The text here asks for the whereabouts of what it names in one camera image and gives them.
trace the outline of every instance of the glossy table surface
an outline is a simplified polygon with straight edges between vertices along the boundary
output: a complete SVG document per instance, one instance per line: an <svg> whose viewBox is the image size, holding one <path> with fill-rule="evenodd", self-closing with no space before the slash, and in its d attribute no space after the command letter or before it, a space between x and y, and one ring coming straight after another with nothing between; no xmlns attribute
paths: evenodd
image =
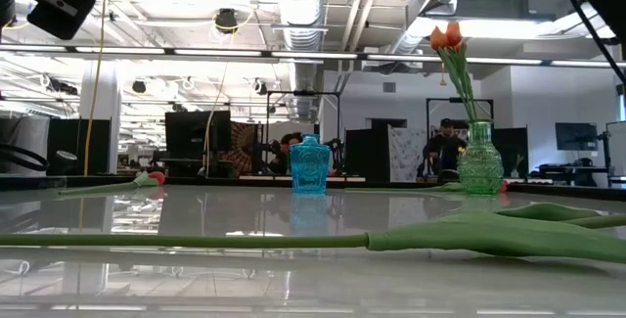
<svg viewBox="0 0 626 318"><path fill-rule="evenodd" d="M618 202L515 193L311 198L166 186L85 199L0 193L0 232L334 236L540 202L626 212ZM625 293L625 265L469 251L0 249L0 317L626 317Z"/></svg>

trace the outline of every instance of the vase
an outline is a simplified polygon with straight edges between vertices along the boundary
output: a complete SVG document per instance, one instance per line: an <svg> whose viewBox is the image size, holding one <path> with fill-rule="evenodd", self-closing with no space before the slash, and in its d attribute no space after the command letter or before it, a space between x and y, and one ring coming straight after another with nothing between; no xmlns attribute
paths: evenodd
<svg viewBox="0 0 626 318"><path fill-rule="evenodd" d="M491 121L469 123L468 146L459 157L461 184L471 195L495 195L502 184L502 157L491 143Z"/></svg>
<svg viewBox="0 0 626 318"><path fill-rule="evenodd" d="M296 194L326 192L331 148L318 143L318 135L305 134L302 143L290 147L291 190Z"/></svg>

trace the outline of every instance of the wall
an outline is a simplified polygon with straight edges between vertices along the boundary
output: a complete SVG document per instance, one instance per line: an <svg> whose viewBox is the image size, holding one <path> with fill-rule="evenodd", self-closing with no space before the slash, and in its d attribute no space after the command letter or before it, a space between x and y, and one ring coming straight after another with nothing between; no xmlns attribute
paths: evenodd
<svg viewBox="0 0 626 318"><path fill-rule="evenodd" d="M496 128L513 127L513 98L511 95L511 68L500 68L480 81L480 93L484 99L494 102L494 125Z"/></svg>
<svg viewBox="0 0 626 318"><path fill-rule="evenodd" d="M509 81L506 80L507 70L510 71ZM504 87L491 86L497 81ZM598 126L598 133L602 133L608 122L617 120L618 99L611 70L503 68L483 79L482 88L488 98L496 100L498 127L528 126L531 169L542 163L567 163L578 158L590 158L595 165L604 165L602 143L597 153L558 151L555 123L593 122ZM507 105L511 107L511 125L506 118ZM599 185L605 185L605 175L595 175L595 179Z"/></svg>
<svg viewBox="0 0 626 318"><path fill-rule="evenodd" d="M448 75L447 85L440 85L441 74L423 77L421 74L394 73L383 76L373 72L353 72L341 95L341 131L368 128L368 118L402 118L409 128L426 128L426 98L458 97ZM324 72L325 90L335 88L336 72ZM395 82L396 93L383 93L383 82ZM473 83L474 96L480 98L480 82ZM438 125L443 117L465 118L463 105L431 103L431 124ZM323 139L336 136L336 111L324 102L322 105Z"/></svg>

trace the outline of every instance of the man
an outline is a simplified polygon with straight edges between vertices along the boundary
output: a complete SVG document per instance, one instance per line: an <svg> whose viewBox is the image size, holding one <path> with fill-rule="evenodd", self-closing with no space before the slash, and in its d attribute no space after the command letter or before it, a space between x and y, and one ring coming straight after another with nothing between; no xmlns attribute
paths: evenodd
<svg viewBox="0 0 626 318"><path fill-rule="evenodd" d="M435 174L441 170L456 170L459 160L459 149L466 147L466 142L454 133L454 123L450 118L441 120L440 133L428 141L424 150L425 156L432 160Z"/></svg>
<svg viewBox="0 0 626 318"><path fill-rule="evenodd" d="M300 132L289 133L283 136L281 139L281 150L276 154L276 157L269 163L269 168L276 174L285 175L289 169L289 153L290 146L294 144L302 143L302 134Z"/></svg>

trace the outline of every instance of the orange tulip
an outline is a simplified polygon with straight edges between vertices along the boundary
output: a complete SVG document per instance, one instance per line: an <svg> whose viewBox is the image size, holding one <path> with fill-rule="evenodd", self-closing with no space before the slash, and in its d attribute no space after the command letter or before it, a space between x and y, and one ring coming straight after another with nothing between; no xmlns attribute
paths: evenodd
<svg viewBox="0 0 626 318"><path fill-rule="evenodd" d="M455 45L455 46L454 46L454 51L455 51L457 54L459 54L459 53L461 53L461 49L463 49L463 47L465 47L465 46L466 46L466 43L464 43L464 42L459 42L459 44L457 44L457 45Z"/></svg>
<svg viewBox="0 0 626 318"><path fill-rule="evenodd" d="M446 28L446 41L448 42L448 46L457 46L457 44L461 43L462 40L463 36L461 35L461 27L459 26L459 23L448 23L448 28Z"/></svg>
<svg viewBox="0 0 626 318"><path fill-rule="evenodd" d="M430 47L432 50L442 49L448 46L448 40L446 39L446 35L443 34L438 27L435 27L430 34Z"/></svg>

